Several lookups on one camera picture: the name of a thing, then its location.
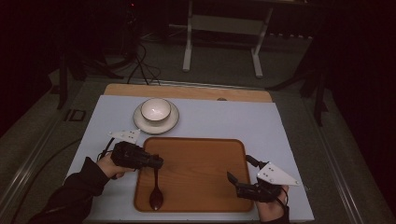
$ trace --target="brown tray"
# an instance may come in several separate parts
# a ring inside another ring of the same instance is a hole
[[[227,179],[231,172],[241,183],[250,183],[245,148],[236,139],[150,137],[144,144],[150,154],[163,158],[159,187],[163,206],[156,212],[247,212],[253,202],[236,197]],[[149,195],[154,188],[154,172],[139,171],[134,206],[154,212]]]

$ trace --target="hand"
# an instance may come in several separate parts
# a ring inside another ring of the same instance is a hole
[[[289,186],[282,186],[286,192],[289,190]],[[286,193],[281,190],[280,195],[277,197],[283,204],[286,204]],[[260,221],[272,221],[283,217],[284,210],[283,206],[278,201],[273,201],[270,203],[259,203],[255,202],[257,210],[259,211]]]
[[[134,171],[134,169],[121,167],[114,164],[113,160],[111,160],[111,152],[105,155],[96,164],[108,178],[111,178],[113,176],[115,176],[116,178],[121,178],[124,176],[125,172]]]

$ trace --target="bowl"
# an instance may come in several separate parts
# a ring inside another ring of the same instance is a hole
[[[142,104],[141,113],[150,122],[163,122],[171,113],[171,105],[162,98],[151,98]]]

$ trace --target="white bowl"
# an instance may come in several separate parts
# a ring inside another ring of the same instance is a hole
[[[149,121],[161,121],[171,113],[171,105],[164,99],[152,98],[142,104],[142,116]]]
[[[142,105],[139,105],[134,111],[134,124],[140,130],[149,134],[161,134],[165,133],[171,129],[173,129],[178,122],[178,109],[172,104],[172,102],[168,102],[171,105],[171,113],[165,119],[161,119],[158,121],[148,120],[143,117],[142,114]]]

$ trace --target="wooden spoon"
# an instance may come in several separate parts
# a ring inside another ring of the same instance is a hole
[[[154,178],[155,178],[155,187],[154,190],[149,195],[149,205],[152,210],[157,211],[163,206],[163,193],[160,188],[158,188],[158,169],[154,168]]]

